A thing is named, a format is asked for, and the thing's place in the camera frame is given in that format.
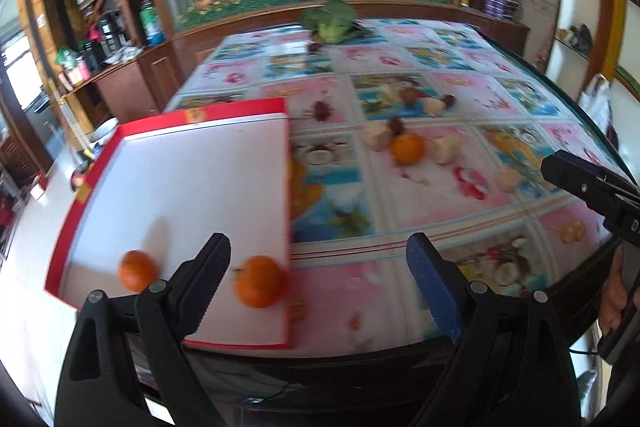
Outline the operator right hand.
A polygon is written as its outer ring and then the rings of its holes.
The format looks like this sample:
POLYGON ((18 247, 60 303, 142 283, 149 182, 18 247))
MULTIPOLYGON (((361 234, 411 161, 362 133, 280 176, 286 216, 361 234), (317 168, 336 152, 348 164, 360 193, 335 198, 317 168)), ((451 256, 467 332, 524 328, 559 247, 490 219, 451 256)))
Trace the operator right hand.
POLYGON ((618 248, 612 260, 610 273, 608 273, 608 278, 602 288, 598 322, 604 335, 608 335, 609 331, 620 326, 622 312, 627 304, 628 293, 622 279, 623 262, 623 249, 618 248))

